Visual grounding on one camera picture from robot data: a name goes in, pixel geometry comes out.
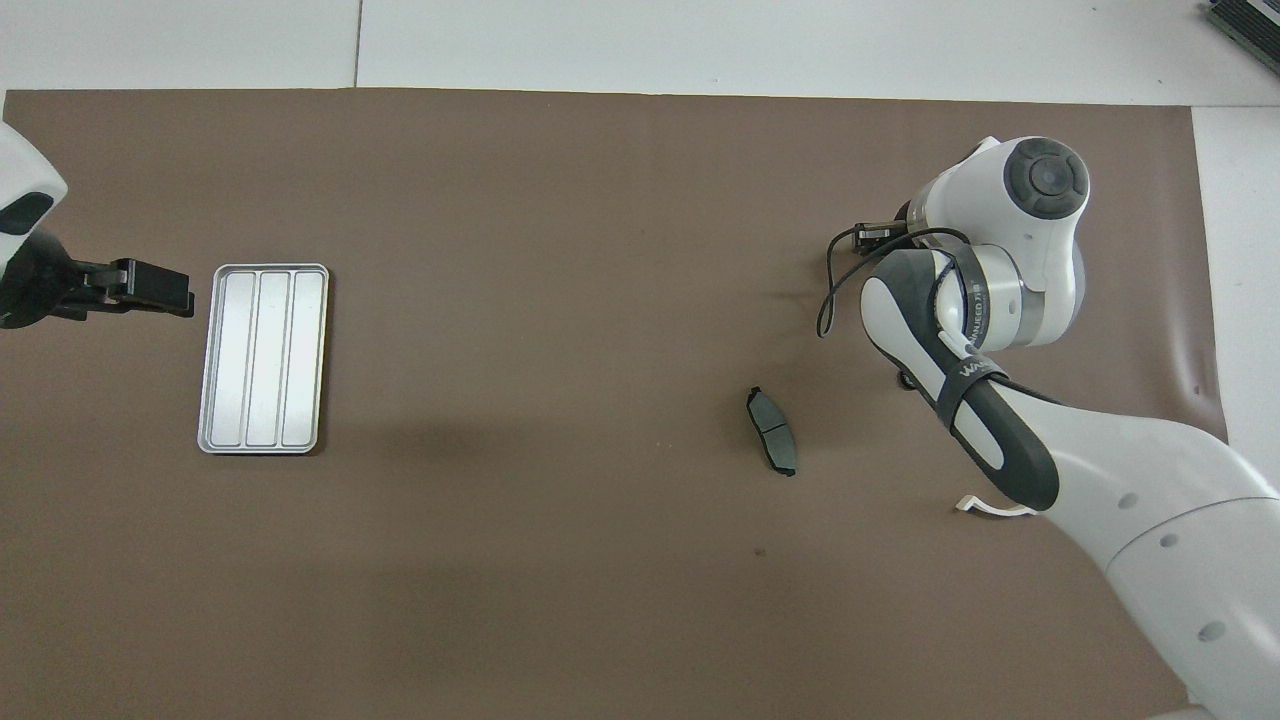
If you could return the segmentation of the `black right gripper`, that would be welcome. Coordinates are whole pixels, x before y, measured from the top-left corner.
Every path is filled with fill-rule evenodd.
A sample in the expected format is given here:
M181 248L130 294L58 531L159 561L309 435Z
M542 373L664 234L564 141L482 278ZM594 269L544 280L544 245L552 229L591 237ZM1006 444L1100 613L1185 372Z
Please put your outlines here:
M901 224L856 224L852 228L854 247L877 249L881 245L899 242L908 234L908 227L916 227L916 206L914 201L905 202L899 209L897 222Z

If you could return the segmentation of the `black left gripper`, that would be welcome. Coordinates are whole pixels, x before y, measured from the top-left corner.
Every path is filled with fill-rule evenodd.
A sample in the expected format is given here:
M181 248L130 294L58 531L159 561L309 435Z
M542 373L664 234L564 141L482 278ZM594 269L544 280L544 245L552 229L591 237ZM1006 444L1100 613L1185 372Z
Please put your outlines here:
M86 311L61 302L119 301L133 309L179 318L195 315L187 274L122 258L115 263L77 263L55 234L33 231L8 261L1 281L1 328L15 331L58 316L84 322Z

